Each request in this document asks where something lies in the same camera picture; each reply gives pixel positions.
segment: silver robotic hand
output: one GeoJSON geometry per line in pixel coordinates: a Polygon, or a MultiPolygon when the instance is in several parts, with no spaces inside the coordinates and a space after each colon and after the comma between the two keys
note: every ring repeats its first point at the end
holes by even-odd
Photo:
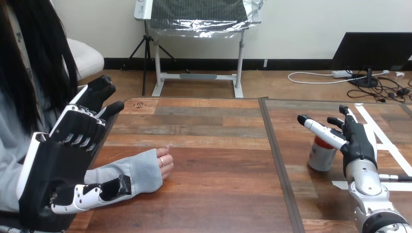
{"type": "Polygon", "coordinates": [[[339,111],[345,121],[328,117],[328,123],[342,131],[328,128],[307,115],[298,121],[343,154],[343,173],[349,192],[357,203],[355,223],[360,233],[412,233],[411,226],[389,201],[389,190],[381,184],[377,160],[376,139],[368,125],[359,124],[346,106],[339,111]]]}
{"type": "Polygon", "coordinates": [[[107,76],[84,86],[66,106],[50,133],[34,133],[17,184],[20,223],[42,232],[67,230],[75,213],[131,195],[130,177],[84,184],[84,177],[110,129],[108,122],[124,108],[102,108],[115,91],[107,76]]]}

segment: robotic arm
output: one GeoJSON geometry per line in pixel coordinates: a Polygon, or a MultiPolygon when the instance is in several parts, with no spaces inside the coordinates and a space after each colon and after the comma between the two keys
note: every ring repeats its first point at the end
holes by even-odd
{"type": "Polygon", "coordinates": [[[378,174],[376,139],[372,128],[359,124],[346,106],[339,107],[345,121],[328,117],[328,123],[342,132],[328,128],[307,115],[298,121],[305,128],[343,154],[343,173],[349,192],[358,204],[355,222],[360,233],[412,233],[411,226],[389,201],[389,190],[378,174]]]}
{"type": "Polygon", "coordinates": [[[50,133],[34,133],[17,184],[20,222],[43,232],[67,230],[75,214],[131,195],[131,179],[84,184],[93,158],[110,132],[109,122],[124,108],[102,109],[116,91],[108,76],[84,86],[66,106],[50,133]]]}

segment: long black hair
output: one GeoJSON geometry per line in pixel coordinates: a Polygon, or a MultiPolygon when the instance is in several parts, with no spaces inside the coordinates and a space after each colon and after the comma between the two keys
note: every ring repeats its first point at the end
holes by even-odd
{"type": "Polygon", "coordinates": [[[32,133],[38,130],[39,119],[34,88],[10,25],[7,4],[20,24],[32,71],[56,113],[76,93],[77,67],[50,0],[0,0],[0,90],[16,107],[24,131],[32,133]]]}

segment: woman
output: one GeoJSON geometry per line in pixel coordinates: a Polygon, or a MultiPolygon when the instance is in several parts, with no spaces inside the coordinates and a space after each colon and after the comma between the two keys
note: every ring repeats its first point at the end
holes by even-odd
{"type": "MultiPolygon", "coordinates": [[[[18,212],[17,180],[31,136],[50,132],[76,90],[76,64],[49,0],[0,0],[0,211],[18,212]]],[[[169,150],[88,171],[85,183],[125,174],[132,195],[123,199],[154,192],[173,169],[169,150]]]]}

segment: gray sleeve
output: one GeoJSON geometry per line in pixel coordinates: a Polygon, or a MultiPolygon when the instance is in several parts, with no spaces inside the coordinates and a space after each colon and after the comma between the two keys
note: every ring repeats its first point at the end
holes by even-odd
{"type": "Polygon", "coordinates": [[[162,175],[157,163],[156,149],[89,170],[85,175],[85,183],[104,183],[118,178],[121,174],[130,176],[132,180],[132,195],[120,200],[130,199],[139,193],[154,192],[163,184],[162,175]]]}
{"type": "Polygon", "coordinates": [[[16,156],[6,150],[0,139],[0,210],[18,212],[16,195],[17,182],[23,165],[17,163],[16,156]]]}

